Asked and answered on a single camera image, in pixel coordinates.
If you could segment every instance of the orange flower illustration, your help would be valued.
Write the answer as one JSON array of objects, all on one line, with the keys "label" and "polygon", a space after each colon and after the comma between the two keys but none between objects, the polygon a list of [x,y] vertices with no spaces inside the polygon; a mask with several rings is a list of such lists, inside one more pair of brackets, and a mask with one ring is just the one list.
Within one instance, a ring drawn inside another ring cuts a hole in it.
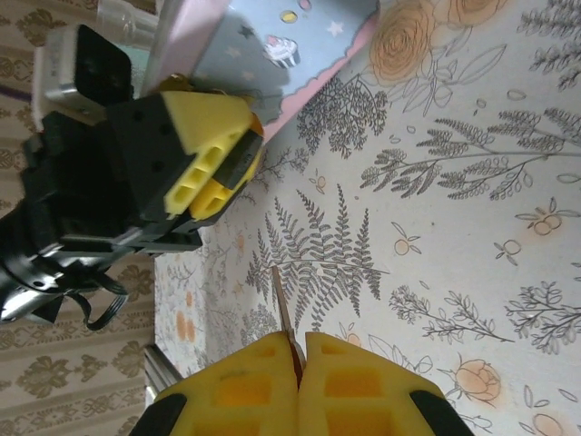
[{"label": "orange flower illustration", "polygon": [[501,9],[507,0],[440,0],[434,9],[436,20],[454,25],[481,25]]},{"label": "orange flower illustration", "polygon": [[196,327],[192,320],[188,320],[186,323],[185,332],[188,337],[188,341],[194,342],[196,339]]},{"label": "orange flower illustration", "polygon": [[487,402],[500,394],[500,377],[480,359],[462,363],[456,372],[456,383],[470,399]]},{"label": "orange flower illustration", "polygon": [[175,320],[175,324],[176,324],[176,329],[178,331],[178,338],[180,338],[180,340],[185,340],[185,336],[186,336],[186,322],[185,322],[185,316],[183,315],[182,311],[178,311],[177,315],[176,315],[176,320]]},{"label": "orange flower illustration", "polygon": [[396,3],[380,19],[369,59],[378,79],[405,79],[421,66],[435,28],[434,6],[428,0]]}]

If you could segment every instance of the hexagonal holes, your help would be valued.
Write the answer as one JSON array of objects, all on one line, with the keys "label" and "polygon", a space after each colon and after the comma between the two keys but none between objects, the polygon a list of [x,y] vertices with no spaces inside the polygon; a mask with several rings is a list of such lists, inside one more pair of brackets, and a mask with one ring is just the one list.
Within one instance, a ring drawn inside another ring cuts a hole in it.
[{"label": "hexagonal holes", "polygon": [[233,374],[220,380],[213,404],[224,407],[268,404],[271,392],[271,377],[267,374]]},{"label": "hexagonal holes", "polygon": [[335,398],[371,398],[381,396],[379,373],[368,368],[336,370],[327,376],[325,396]]},{"label": "hexagonal holes", "polygon": [[207,168],[208,170],[211,170],[212,168],[220,164],[221,157],[222,149],[218,147],[212,147],[212,149],[202,158],[200,166]]},{"label": "hexagonal holes", "polygon": [[259,436],[259,422],[207,422],[199,423],[193,434],[196,436]]},{"label": "hexagonal holes", "polygon": [[327,411],[328,436],[404,436],[388,411],[337,409]]},{"label": "hexagonal holes", "polygon": [[189,201],[191,201],[192,194],[193,194],[192,188],[188,188],[187,186],[180,186],[178,190],[175,192],[173,200],[179,204],[188,203]]}]

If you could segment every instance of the cupcake illustration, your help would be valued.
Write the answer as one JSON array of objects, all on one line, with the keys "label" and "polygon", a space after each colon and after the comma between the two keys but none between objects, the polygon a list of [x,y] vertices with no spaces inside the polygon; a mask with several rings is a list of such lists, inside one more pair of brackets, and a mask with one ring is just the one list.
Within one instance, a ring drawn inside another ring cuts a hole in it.
[{"label": "cupcake illustration", "polygon": [[300,63],[299,46],[288,38],[268,35],[263,53],[279,68],[291,68]]}]

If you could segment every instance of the leaf pattern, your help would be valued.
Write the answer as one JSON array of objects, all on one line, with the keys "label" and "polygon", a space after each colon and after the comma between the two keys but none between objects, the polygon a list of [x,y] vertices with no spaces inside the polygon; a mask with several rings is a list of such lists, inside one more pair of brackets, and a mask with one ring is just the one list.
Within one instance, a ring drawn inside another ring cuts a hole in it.
[{"label": "leaf pattern", "polygon": [[272,265],[281,269],[285,297],[296,296],[295,325],[311,309],[311,327],[320,329],[327,313],[345,299],[360,316],[360,298],[364,287],[380,299],[381,276],[388,272],[374,268],[369,241],[369,210],[365,210],[360,228],[352,235],[345,195],[337,185],[339,207],[334,228],[325,218],[325,212],[305,193],[297,191],[307,214],[308,227],[300,226],[295,217],[274,200],[278,226],[268,214],[264,221],[268,246],[259,230],[259,252],[252,254],[246,283],[255,286],[264,298],[268,292],[268,274]]}]

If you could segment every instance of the orange fruit illustration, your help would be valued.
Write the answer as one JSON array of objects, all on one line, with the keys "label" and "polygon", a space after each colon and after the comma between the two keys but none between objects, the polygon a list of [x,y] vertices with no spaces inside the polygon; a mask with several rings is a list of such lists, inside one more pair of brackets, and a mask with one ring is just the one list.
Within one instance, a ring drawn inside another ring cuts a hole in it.
[{"label": "orange fruit illustration", "polygon": [[409,243],[405,239],[398,240],[393,248],[400,256],[405,256],[409,253]]},{"label": "orange fruit illustration", "polygon": [[563,436],[563,427],[555,418],[539,413],[533,418],[535,429],[543,436]]},{"label": "orange fruit illustration", "polygon": [[558,229],[563,223],[563,219],[558,215],[549,215],[543,221],[551,228],[551,230]]},{"label": "orange fruit illustration", "polygon": [[535,224],[535,233],[540,235],[540,236],[547,236],[549,233],[551,233],[551,226],[548,225],[547,223],[543,222],[543,221],[539,221],[538,223]]}]

